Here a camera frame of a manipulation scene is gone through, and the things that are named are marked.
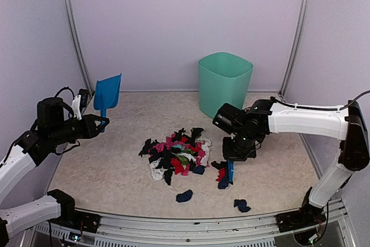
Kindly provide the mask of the blue hand brush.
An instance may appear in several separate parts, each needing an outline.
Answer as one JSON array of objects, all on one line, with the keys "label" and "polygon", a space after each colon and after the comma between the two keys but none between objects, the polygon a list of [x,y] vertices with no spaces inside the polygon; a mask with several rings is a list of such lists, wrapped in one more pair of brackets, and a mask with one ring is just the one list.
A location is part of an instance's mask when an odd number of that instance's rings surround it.
[{"label": "blue hand brush", "polygon": [[234,162],[231,160],[227,160],[228,164],[228,181],[229,184],[234,184]]}]

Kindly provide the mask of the blue dustpan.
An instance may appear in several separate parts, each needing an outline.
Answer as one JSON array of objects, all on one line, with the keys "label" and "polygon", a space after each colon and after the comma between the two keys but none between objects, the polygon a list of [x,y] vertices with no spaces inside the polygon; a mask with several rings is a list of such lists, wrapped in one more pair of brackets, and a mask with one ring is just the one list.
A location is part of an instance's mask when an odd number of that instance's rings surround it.
[{"label": "blue dustpan", "polygon": [[122,73],[103,80],[97,80],[93,107],[100,117],[107,118],[107,110],[115,108],[119,102]]}]

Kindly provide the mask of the teal plastic waste bin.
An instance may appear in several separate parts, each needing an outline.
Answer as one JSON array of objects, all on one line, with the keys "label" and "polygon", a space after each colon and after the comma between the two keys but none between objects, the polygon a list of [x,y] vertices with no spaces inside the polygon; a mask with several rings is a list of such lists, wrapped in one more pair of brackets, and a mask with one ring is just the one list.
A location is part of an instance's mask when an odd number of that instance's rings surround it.
[{"label": "teal plastic waste bin", "polygon": [[231,53],[218,52],[198,61],[199,108],[214,118],[225,103],[243,107],[253,64]]}]

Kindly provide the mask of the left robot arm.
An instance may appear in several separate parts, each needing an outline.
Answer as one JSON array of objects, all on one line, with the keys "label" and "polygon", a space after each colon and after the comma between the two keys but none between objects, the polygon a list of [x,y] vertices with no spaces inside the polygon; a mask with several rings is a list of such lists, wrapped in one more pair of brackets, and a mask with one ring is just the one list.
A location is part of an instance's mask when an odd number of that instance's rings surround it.
[{"label": "left robot arm", "polygon": [[[11,144],[1,161],[1,200],[48,155],[58,155],[60,145],[70,143],[77,148],[81,139],[92,139],[103,133],[110,120],[94,114],[82,115],[80,99],[76,95],[68,105],[55,95],[38,102],[35,122]],[[75,200],[58,189],[35,201],[1,210],[1,246],[6,246],[19,232],[51,219],[70,227],[81,221]]]}]

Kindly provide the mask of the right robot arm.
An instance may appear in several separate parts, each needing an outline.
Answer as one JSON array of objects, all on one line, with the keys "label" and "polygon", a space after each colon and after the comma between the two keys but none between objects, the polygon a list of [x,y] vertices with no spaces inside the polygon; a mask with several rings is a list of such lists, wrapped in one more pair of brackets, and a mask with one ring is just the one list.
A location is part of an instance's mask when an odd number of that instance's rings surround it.
[{"label": "right robot arm", "polygon": [[223,156],[229,161],[246,161],[256,156],[256,144],[269,134],[297,133],[337,139],[339,154],[319,181],[305,194],[300,209],[277,215],[289,228],[327,220],[323,209],[350,177],[369,164],[368,131],[356,99],[346,105],[302,106],[271,97],[259,99],[241,110],[225,103],[213,124],[228,134],[223,138]]}]

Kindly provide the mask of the black scrap right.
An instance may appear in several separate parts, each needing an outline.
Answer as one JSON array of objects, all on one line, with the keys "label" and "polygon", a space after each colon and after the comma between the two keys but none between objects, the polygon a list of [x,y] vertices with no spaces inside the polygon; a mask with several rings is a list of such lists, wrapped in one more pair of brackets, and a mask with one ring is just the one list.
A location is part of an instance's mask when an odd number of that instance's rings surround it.
[{"label": "black scrap right", "polygon": [[228,163],[226,161],[220,161],[220,162],[212,161],[211,166],[214,167],[217,170],[227,169],[228,168]]}]

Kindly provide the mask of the red paper scrap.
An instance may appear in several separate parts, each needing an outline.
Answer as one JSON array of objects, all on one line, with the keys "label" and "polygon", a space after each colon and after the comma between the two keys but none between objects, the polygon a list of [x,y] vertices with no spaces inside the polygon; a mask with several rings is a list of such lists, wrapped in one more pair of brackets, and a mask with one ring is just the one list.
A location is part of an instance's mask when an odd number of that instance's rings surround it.
[{"label": "red paper scrap", "polygon": [[216,179],[217,182],[220,182],[222,179],[226,177],[227,170],[225,168],[221,168],[218,170],[218,177]]}]

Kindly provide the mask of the navy curved scrap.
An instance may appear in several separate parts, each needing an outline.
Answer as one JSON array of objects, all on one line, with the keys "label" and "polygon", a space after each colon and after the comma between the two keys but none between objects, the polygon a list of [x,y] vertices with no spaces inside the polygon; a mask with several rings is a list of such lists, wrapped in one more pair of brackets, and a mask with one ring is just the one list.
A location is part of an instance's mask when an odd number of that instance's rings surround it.
[{"label": "navy curved scrap", "polygon": [[221,180],[219,181],[217,188],[220,190],[226,189],[229,186],[229,180]]}]

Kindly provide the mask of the navy scrap front right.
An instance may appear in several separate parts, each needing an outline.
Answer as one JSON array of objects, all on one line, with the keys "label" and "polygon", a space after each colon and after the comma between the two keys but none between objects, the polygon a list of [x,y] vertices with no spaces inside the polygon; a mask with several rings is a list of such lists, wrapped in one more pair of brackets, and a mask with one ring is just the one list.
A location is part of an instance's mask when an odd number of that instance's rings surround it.
[{"label": "navy scrap front right", "polygon": [[251,208],[247,205],[247,201],[245,199],[235,199],[234,208],[237,208],[239,212],[242,213],[247,213],[251,210]]}]

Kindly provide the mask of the navy scrap front centre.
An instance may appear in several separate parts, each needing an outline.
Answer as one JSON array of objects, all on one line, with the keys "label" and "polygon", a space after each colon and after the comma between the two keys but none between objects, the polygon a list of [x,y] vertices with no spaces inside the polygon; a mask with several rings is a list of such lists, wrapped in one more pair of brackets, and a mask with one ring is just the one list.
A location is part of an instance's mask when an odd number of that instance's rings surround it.
[{"label": "navy scrap front centre", "polygon": [[191,189],[186,190],[183,193],[179,193],[176,195],[176,201],[178,203],[188,202],[193,197],[193,191]]}]

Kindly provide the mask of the front aluminium rail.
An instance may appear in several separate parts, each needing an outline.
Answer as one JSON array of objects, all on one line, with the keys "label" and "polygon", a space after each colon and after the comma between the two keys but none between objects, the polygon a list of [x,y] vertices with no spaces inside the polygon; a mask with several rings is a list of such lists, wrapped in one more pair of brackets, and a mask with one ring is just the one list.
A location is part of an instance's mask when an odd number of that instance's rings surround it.
[{"label": "front aluminium rail", "polygon": [[344,206],[330,204],[329,220],[282,230],[274,213],[213,219],[160,219],[100,214],[96,232],[48,222],[33,229],[36,246],[355,246]]}]

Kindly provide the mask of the left aluminium frame post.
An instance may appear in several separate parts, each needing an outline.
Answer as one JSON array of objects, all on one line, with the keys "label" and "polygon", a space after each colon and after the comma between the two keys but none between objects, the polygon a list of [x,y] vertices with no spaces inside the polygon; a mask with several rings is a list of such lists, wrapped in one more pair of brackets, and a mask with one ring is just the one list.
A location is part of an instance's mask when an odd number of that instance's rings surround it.
[{"label": "left aluminium frame post", "polygon": [[64,9],[66,13],[69,33],[71,36],[73,49],[75,51],[75,55],[77,58],[77,64],[79,67],[79,71],[82,76],[82,80],[85,85],[85,88],[88,90],[90,96],[92,97],[94,95],[93,84],[92,84],[90,74],[87,69],[87,64],[85,62],[84,55],[82,52],[82,47],[81,47],[81,43],[80,43],[78,31],[77,31],[77,26],[76,26],[76,21],[74,17],[74,12],[73,12],[72,0],[63,0],[63,3],[64,3]]}]

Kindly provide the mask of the aluminium frame post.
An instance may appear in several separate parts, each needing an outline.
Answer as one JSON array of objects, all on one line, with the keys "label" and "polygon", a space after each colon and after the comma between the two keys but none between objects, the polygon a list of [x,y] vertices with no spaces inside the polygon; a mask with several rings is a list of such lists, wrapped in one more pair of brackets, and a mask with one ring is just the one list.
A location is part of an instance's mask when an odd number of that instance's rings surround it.
[{"label": "aluminium frame post", "polygon": [[297,55],[299,51],[299,46],[301,43],[301,39],[304,33],[304,26],[305,26],[305,20],[306,16],[308,13],[308,8],[309,8],[309,1],[310,0],[301,0],[300,6],[299,6],[299,11],[298,11],[298,20],[294,32],[294,37],[293,37],[293,44],[290,50],[290,54],[288,57],[288,64],[286,67],[286,71],[283,76],[283,81],[279,90],[279,95],[284,98],[287,94],[289,84],[291,82],[293,72],[294,72],[294,67],[297,62]]},{"label": "aluminium frame post", "polygon": [[72,0],[63,0],[63,3],[64,3],[64,9],[66,13],[69,33],[71,36],[73,49],[75,51],[75,55],[77,58],[77,64],[79,67],[79,71],[82,76],[82,80],[85,85],[85,88],[88,90],[90,96],[92,97],[94,95],[93,84],[92,84],[90,74],[87,69],[87,64],[85,62],[84,55],[82,52],[82,47],[81,47],[81,43],[80,43],[78,31],[77,31],[77,26],[76,26],[76,21],[74,17],[74,12],[73,12]]}]

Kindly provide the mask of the right aluminium frame post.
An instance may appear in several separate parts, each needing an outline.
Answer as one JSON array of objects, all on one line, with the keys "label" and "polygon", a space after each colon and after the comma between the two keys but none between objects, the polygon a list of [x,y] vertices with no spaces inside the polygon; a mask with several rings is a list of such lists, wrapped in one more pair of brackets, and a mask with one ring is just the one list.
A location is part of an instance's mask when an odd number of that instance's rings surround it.
[{"label": "right aluminium frame post", "polygon": [[297,62],[297,55],[299,51],[299,46],[301,43],[301,39],[304,33],[304,26],[305,26],[305,20],[306,16],[308,13],[308,8],[309,8],[309,1],[310,0],[301,0],[300,6],[299,6],[299,11],[298,11],[298,20],[294,32],[294,37],[293,37],[293,44],[290,50],[290,54],[288,57],[288,64],[286,67],[286,71],[283,76],[283,81],[279,90],[279,95],[284,98],[287,94],[289,84],[291,82],[293,72],[294,72],[294,67]]}]

